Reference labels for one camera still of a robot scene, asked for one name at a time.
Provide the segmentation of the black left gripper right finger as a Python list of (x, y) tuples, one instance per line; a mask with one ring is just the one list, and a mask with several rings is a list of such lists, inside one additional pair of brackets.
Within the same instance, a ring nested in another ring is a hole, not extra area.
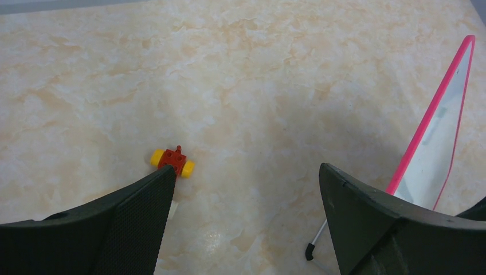
[(485, 200), (442, 214), (328, 163), (319, 184), (341, 274), (485, 273)]

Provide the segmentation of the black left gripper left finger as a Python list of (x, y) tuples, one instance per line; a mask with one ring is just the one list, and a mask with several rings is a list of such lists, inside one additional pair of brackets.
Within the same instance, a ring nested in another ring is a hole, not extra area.
[(153, 274), (176, 179), (165, 166), (43, 220), (1, 225), (1, 273)]

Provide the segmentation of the pink framed whiteboard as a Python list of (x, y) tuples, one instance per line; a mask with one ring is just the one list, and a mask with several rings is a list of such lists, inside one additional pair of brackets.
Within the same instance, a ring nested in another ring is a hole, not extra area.
[(462, 41), (386, 189), (388, 194), (436, 208), (452, 168), (475, 42), (473, 34)]

